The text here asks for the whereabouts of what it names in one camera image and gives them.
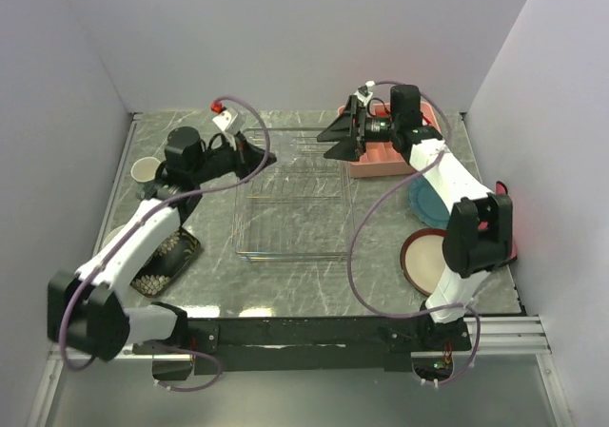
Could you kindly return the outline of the wire dish rack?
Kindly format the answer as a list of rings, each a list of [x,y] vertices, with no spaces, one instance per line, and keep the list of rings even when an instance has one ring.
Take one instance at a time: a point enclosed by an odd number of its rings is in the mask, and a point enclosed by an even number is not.
[[[346,164],[324,157],[320,127],[269,130],[275,164],[237,189],[232,242],[249,262],[341,261],[353,232]]]

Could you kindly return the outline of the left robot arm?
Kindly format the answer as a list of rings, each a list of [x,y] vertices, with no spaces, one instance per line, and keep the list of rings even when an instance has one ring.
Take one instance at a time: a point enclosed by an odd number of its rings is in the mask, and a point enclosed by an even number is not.
[[[73,348],[110,361],[128,344],[158,341],[170,353],[189,344],[187,313],[154,302],[126,308],[122,297],[157,248],[176,233],[211,180],[235,174],[253,178],[277,157],[251,144],[243,133],[219,134],[206,146],[197,129],[178,127],[167,136],[165,159],[134,215],[91,260],[75,272],[58,271],[47,291],[47,334],[61,349]]]

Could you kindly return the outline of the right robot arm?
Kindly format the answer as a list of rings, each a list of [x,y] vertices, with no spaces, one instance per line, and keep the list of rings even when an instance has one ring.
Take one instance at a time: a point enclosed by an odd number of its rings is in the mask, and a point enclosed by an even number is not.
[[[469,312],[481,283],[505,265],[513,252],[513,203],[477,180],[449,148],[448,134],[423,120],[427,97],[415,85],[389,82],[389,112],[367,111],[376,82],[368,81],[348,98],[343,112],[318,134],[329,143],[328,160],[356,162],[372,142],[389,142],[413,168],[409,183],[423,177],[442,200],[449,220],[442,242],[443,268],[437,286],[417,312],[419,343],[438,349],[450,329]]]

